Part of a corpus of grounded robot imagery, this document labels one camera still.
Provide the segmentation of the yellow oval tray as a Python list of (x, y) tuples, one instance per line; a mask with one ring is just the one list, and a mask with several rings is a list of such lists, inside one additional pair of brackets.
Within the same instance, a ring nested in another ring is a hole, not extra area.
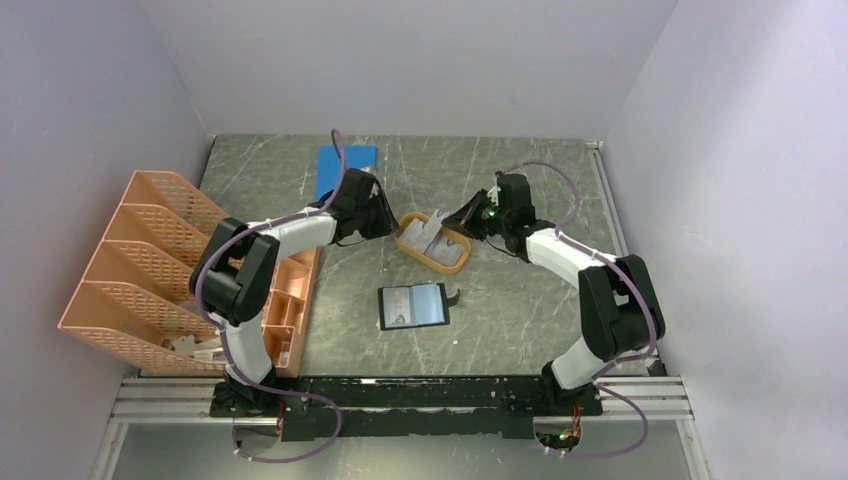
[(407, 255), (411, 256), (415, 260), (421, 262), (422, 264), (428, 266), (429, 268), (431, 268), (431, 269), (433, 269), (433, 270), (435, 270), (435, 271), (437, 271), (441, 274), (452, 275), (452, 274), (458, 273), (464, 267), (464, 265), (466, 264), (467, 260), (470, 257), (470, 253), (471, 253), (470, 240), (468, 238), (464, 237), (463, 235), (461, 235), (457, 232), (454, 232), (452, 230), (449, 230), (447, 228), (444, 228), (442, 226), (442, 229), (440, 231), (440, 236), (437, 239), (439, 239), (439, 238), (449, 238), (449, 239), (451, 239), (451, 240), (453, 240), (457, 243), (462, 244), (465, 248), (465, 252), (463, 253), (463, 255), (460, 257), (459, 261), (454, 266), (452, 266), (452, 267), (443, 266), (443, 265), (433, 261), (432, 259), (428, 258), (425, 255), (425, 253), (420, 253), (420, 252), (410, 248), (409, 246), (407, 246), (407, 245), (405, 245), (401, 242), (400, 236), (413, 218), (418, 218), (418, 219), (426, 222), (428, 220), (429, 216), (424, 214), (424, 213), (421, 213), (421, 212), (410, 212), (410, 213), (407, 213), (406, 215), (404, 215), (401, 218), (401, 220), (399, 221), (399, 231), (394, 236), (394, 241), (395, 241), (396, 246), (402, 252), (406, 253)]

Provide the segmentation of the black card holder wallet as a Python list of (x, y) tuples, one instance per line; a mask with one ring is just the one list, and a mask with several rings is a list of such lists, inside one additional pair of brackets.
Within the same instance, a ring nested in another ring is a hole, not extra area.
[(461, 291), (459, 289), (457, 289), (452, 295), (449, 295), (444, 283), (426, 283), (393, 287), (407, 287), (410, 289), (412, 324), (404, 328), (384, 328), (381, 305), (382, 290), (391, 287), (381, 287), (377, 290), (377, 298), (380, 314), (379, 328), (382, 331), (396, 331), (449, 325), (449, 309), (459, 303), (461, 296)]

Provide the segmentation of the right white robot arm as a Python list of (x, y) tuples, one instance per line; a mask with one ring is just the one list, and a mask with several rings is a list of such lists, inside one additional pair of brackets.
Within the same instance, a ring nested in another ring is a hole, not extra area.
[(539, 398), (550, 413), (565, 413), (578, 389), (613, 366), (651, 355), (666, 332), (645, 261), (590, 248), (538, 218), (522, 174), (498, 174), (493, 188), (479, 190), (442, 224), (474, 240), (498, 236), (508, 253), (577, 289), (581, 336), (543, 368), (549, 380)]

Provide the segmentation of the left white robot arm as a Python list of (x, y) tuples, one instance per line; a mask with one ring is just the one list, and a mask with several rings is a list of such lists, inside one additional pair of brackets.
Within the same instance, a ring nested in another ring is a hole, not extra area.
[(254, 223), (228, 217), (217, 224), (189, 289), (201, 318), (219, 335), (226, 381), (249, 414), (268, 413), (281, 393), (261, 326), (277, 265), (354, 234), (371, 240), (397, 227), (379, 180), (360, 169), (345, 170), (335, 189), (290, 216)]

